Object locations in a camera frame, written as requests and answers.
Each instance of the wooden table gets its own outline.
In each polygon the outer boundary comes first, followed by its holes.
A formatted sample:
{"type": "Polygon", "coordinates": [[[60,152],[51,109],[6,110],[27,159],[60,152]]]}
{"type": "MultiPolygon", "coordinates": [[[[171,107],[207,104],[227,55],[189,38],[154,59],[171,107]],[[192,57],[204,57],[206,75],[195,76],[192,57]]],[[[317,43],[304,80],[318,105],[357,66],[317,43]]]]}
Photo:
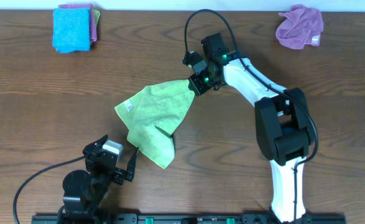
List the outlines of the wooden table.
{"type": "MultiPolygon", "coordinates": [[[[0,223],[12,223],[21,183],[52,164],[80,157],[104,134],[134,148],[113,107],[146,85],[187,78],[181,64],[190,12],[101,11],[89,52],[52,48],[52,11],[0,11],[0,223]]],[[[305,166],[304,203],[365,223],[365,13],[323,13],[320,47],[290,50],[275,39],[276,12],[223,13],[240,49],[271,80],[301,88],[319,130],[320,150],[305,166]]],[[[189,27],[190,50],[221,31],[211,14],[189,27]]],[[[113,184],[102,206],[112,212],[241,213],[272,201],[269,162],[257,142],[252,106],[222,87],[196,98],[175,132],[176,158],[165,170],[140,155],[133,183],[113,184]]],[[[80,161],[40,175],[22,191],[19,218],[55,213],[62,180],[80,161]]]]}

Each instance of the folded towel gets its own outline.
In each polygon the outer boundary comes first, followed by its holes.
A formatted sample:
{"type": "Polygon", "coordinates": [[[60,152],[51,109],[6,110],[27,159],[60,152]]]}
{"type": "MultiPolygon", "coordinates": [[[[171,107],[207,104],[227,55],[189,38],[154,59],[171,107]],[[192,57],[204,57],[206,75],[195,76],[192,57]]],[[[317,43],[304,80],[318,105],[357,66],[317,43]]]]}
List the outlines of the folded towel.
{"type": "Polygon", "coordinates": [[[93,10],[92,4],[62,4],[58,6],[61,9],[78,9],[83,7],[88,7],[90,9],[90,39],[91,41],[96,41],[96,19],[95,12],[93,10]]]}
{"type": "Polygon", "coordinates": [[[96,28],[97,28],[98,27],[99,17],[101,16],[101,12],[99,12],[98,10],[95,10],[95,9],[93,9],[93,11],[94,11],[94,15],[95,15],[95,25],[96,25],[96,28]]]}
{"type": "Polygon", "coordinates": [[[319,46],[323,20],[318,9],[298,4],[292,6],[290,12],[279,15],[286,17],[276,30],[280,44],[295,50],[303,49],[305,44],[319,46]]]}
{"type": "Polygon", "coordinates": [[[52,45],[60,53],[90,50],[90,8],[54,9],[52,45]]]}
{"type": "Polygon", "coordinates": [[[188,80],[176,80],[146,86],[114,108],[129,130],[127,140],[163,169],[175,157],[171,134],[195,97],[188,85],[188,80]]]}

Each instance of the green cloth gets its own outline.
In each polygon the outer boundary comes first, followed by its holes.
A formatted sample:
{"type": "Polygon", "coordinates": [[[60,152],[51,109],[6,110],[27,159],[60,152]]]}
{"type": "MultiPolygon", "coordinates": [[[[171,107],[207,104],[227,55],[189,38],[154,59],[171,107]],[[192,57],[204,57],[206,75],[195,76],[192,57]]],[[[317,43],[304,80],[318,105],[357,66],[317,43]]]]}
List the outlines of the green cloth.
{"type": "Polygon", "coordinates": [[[93,9],[95,15],[95,25],[98,26],[99,17],[101,16],[101,12],[96,9],[93,9]]]}
{"type": "Polygon", "coordinates": [[[175,157],[170,136],[195,97],[188,85],[188,80],[176,80],[146,86],[114,108],[129,130],[127,140],[163,169],[175,157]]]}

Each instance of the black cable wire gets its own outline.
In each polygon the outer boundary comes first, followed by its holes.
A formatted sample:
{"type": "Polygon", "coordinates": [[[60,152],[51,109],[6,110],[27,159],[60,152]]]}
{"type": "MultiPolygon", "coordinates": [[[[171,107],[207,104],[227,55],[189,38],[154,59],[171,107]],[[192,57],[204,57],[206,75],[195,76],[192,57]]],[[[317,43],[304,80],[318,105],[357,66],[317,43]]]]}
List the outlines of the black cable wire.
{"type": "Polygon", "coordinates": [[[318,152],[318,146],[319,146],[319,137],[318,137],[318,130],[316,129],[316,126],[315,126],[315,123],[313,122],[311,116],[309,115],[309,113],[304,109],[304,107],[302,106],[302,104],[295,100],[294,98],[292,98],[291,96],[289,95],[286,95],[285,93],[282,93],[281,91],[279,90],[276,90],[275,88],[273,88],[271,85],[268,85],[264,80],[262,80],[261,78],[259,78],[254,72],[252,72],[249,67],[243,62],[243,59],[242,57],[240,56],[239,54],[239,50],[238,50],[238,43],[236,41],[236,38],[233,34],[233,31],[232,31],[232,28],[231,26],[229,25],[229,23],[227,22],[227,20],[218,12],[216,11],[213,11],[211,9],[201,9],[201,10],[198,10],[194,13],[192,13],[192,15],[190,15],[190,17],[188,18],[187,20],[187,23],[185,24],[185,54],[187,55],[187,57],[189,57],[189,51],[188,51],[188,42],[187,42],[187,29],[188,29],[188,24],[189,24],[189,21],[190,19],[198,14],[198,13],[201,13],[201,12],[210,12],[210,13],[213,13],[215,15],[217,15],[219,18],[222,19],[222,21],[225,23],[226,27],[228,28],[229,30],[229,33],[231,34],[231,38],[232,38],[232,42],[233,42],[233,45],[234,45],[234,48],[235,48],[235,51],[236,51],[236,55],[238,56],[239,58],[239,61],[240,63],[243,65],[243,67],[256,79],[258,80],[261,84],[263,84],[264,86],[266,86],[269,90],[273,91],[274,93],[277,93],[279,94],[280,96],[283,96],[286,100],[289,100],[291,101],[293,104],[295,104],[298,108],[300,108],[300,110],[302,110],[302,112],[304,113],[304,115],[308,118],[312,128],[313,128],[313,132],[314,132],[314,136],[315,136],[315,143],[314,143],[314,147],[313,147],[313,152],[312,154],[307,157],[306,159],[296,163],[294,165],[294,169],[293,169],[293,172],[294,172],[294,223],[296,222],[296,215],[297,215],[297,167],[301,164],[304,164],[306,162],[309,162],[311,161],[316,153],[318,152]]]}
{"type": "Polygon", "coordinates": [[[17,201],[18,201],[18,197],[19,197],[19,194],[21,194],[21,191],[22,189],[32,180],[34,179],[34,177],[37,177],[38,175],[50,170],[50,169],[53,169],[53,168],[57,168],[57,167],[60,167],[60,166],[64,166],[64,165],[67,165],[67,164],[71,164],[73,162],[77,162],[77,161],[80,161],[82,159],[84,159],[85,157],[84,156],[81,156],[79,158],[76,158],[76,159],[72,159],[70,161],[66,161],[66,162],[63,162],[63,163],[59,163],[59,164],[55,164],[53,166],[50,166],[50,167],[47,167],[45,169],[42,169],[40,171],[38,171],[37,173],[35,173],[34,175],[32,175],[31,177],[29,177],[18,189],[18,191],[16,192],[15,194],[15,197],[14,197],[14,205],[13,205],[13,213],[14,213],[14,219],[15,219],[15,223],[16,224],[20,224],[19,222],[19,219],[18,219],[18,214],[17,214],[17,210],[16,210],[16,204],[17,204],[17,201]]]}
{"type": "Polygon", "coordinates": [[[57,215],[57,224],[62,224],[62,212],[63,212],[63,209],[65,208],[64,205],[62,205],[59,210],[58,210],[58,215],[57,215]]]}

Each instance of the pink towel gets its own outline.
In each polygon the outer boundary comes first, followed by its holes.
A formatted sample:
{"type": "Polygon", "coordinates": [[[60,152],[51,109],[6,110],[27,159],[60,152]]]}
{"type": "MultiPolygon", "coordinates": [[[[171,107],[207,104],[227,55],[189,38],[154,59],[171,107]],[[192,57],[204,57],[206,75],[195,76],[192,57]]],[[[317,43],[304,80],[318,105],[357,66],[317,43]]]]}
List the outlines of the pink towel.
{"type": "Polygon", "coordinates": [[[93,42],[96,41],[96,23],[92,4],[62,4],[58,7],[61,9],[78,9],[88,7],[90,9],[90,40],[93,42]]]}
{"type": "Polygon", "coordinates": [[[295,50],[303,49],[305,44],[319,46],[323,20],[318,9],[297,4],[291,7],[290,12],[280,12],[279,15],[286,17],[276,29],[280,44],[295,50]]]}

